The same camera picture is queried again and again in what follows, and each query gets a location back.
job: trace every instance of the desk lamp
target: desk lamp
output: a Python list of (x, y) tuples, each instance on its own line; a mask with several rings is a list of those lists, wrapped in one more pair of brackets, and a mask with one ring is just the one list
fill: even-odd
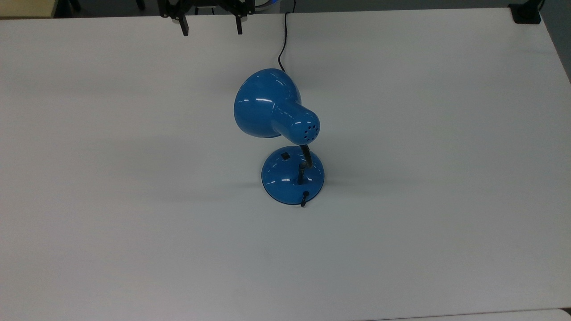
[(325, 175), (308, 147), (319, 134), (319, 118), (301, 105), (299, 90), (286, 73), (264, 69), (246, 79), (234, 101), (234, 118), (246, 134), (283, 136), (298, 145), (282, 147), (266, 159), (262, 184), (270, 196), (303, 207), (319, 193)]

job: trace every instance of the lamp shade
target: lamp shade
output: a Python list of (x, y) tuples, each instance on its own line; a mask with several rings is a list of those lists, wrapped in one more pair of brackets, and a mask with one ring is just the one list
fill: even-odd
[(319, 134), (319, 118), (301, 105), (299, 90), (279, 69), (260, 70), (246, 79), (234, 101), (234, 118), (247, 134), (283, 135), (296, 145), (307, 145)]

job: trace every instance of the white tabletop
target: white tabletop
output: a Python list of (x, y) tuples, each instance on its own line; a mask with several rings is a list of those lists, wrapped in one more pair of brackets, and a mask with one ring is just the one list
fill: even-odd
[(571, 321), (571, 316), (563, 310), (541, 310), (434, 316), (431, 318), (407, 319), (407, 321)]
[(509, 9), (292, 14), (325, 186), (232, 106), (283, 16), (0, 21), (3, 320), (344, 321), (571, 306), (571, 86)]

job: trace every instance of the blue lamp shade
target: blue lamp shade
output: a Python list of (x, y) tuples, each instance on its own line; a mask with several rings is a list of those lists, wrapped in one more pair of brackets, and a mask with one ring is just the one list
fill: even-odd
[[(319, 134), (319, 118), (301, 105), (299, 90), (278, 69), (260, 70), (244, 82), (234, 102), (234, 118), (247, 134), (262, 138), (283, 135), (295, 145), (308, 145)], [(304, 206), (319, 193), (324, 180), (321, 161), (307, 146), (280, 148), (262, 167), (266, 192), (285, 204)]]
[(244, 82), (234, 102), (234, 118), (246, 134), (283, 135), (296, 145), (307, 145), (319, 134), (319, 118), (301, 105), (299, 90), (279, 69), (260, 70)]

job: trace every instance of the black device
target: black device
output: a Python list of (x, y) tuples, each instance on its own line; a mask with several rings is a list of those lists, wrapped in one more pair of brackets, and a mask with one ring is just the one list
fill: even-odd
[(255, 0), (177, 0), (173, 5), (169, 0), (157, 0), (159, 4), (159, 14), (163, 18), (171, 17), (180, 24), (182, 33), (188, 36), (188, 22), (186, 21), (186, 13), (193, 6), (199, 7), (215, 7), (220, 6), (236, 17), (236, 27), (238, 34), (242, 34), (242, 21), (246, 19), (248, 14), (256, 12)]
[(512, 11), (513, 22), (523, 23), (527, 25), (539, 25), (541, 22), (541, 16), (539, 15), (539, 10), (543, 6), (545, 0), (529, 0), (523, 5), (510, 4), (508, 7)]

